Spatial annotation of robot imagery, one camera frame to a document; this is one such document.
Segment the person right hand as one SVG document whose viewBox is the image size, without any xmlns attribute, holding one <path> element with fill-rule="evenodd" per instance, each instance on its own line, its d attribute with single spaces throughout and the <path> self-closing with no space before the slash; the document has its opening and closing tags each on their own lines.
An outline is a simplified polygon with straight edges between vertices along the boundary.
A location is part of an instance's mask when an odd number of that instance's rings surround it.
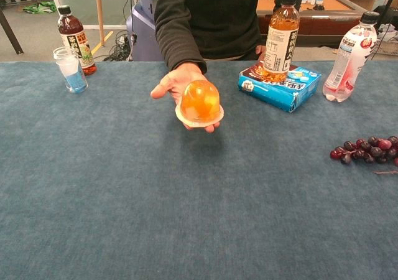
<svg viewBox="0 0 398 280">
<path fill-rule="evenodd" d="M 159 99 L 169 93 L 175 104 L 178 104 L 185 88 L 196 80 L 210 83 L 197 64 L 193 62 L 182 63 L 161 79 L 159 84 L 151 91 L 150 96 L 153 99 Z"/>
</svg>

